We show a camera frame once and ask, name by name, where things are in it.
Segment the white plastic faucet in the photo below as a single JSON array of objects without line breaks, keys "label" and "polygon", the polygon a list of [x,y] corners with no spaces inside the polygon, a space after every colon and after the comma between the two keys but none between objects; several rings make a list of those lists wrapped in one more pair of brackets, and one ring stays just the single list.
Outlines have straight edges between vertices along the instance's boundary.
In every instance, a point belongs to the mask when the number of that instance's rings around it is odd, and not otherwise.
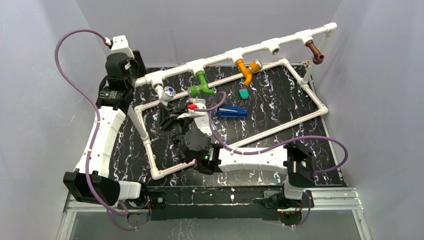
[{"label": "white plastic faucet", "polygon": [[168,106],[168,103],[172,101],[176,95],[176,91],[170,86],[163,87],[162,85],[158,84],[155,86],[154,90],[158,95],[159,102],[164,106]]}]

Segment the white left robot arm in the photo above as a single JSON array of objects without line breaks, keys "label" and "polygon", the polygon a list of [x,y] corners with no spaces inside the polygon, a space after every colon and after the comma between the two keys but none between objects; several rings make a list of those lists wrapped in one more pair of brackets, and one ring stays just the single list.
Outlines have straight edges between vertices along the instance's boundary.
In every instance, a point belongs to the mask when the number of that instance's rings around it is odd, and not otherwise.
[{"label": "white left robot arm", "polygon": [[67,171],[63,177],[64,185],[78,202],[99,203],[86,178],[86,161],[89,161],[91,183],[106,205],[130,200],[135,207],[144,208],[149,203],[149,194],[142,190],[142,183],[109,178],[110,160],[120,127],[127,116],[135,117],[131,107],[135,81],[147,73],[141,53],[138,50],[132,53],[128,56],[116,52],[106,58],[107,75],[100,82],[95,101],[100,120],[96,119],[93,125],[99,129],[93,128],[90,133],[95,138],[94,143],[87,143],[74,171]]}]

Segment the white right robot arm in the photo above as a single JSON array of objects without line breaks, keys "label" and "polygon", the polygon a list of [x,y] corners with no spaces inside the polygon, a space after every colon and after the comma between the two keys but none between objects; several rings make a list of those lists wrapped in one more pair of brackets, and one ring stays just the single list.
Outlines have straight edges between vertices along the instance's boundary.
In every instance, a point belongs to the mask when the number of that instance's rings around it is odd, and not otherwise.
[{"label": "white right robot arm", "polygon": [[170,134],[176,158],[205,175],[241,170],[285,174],[282,202],[295,207],[302,191],[315,186],[314,156],[299,140],[266,148],[230,147],[218,138],[202,99],[186,107],[159,103],[160,129]]}]

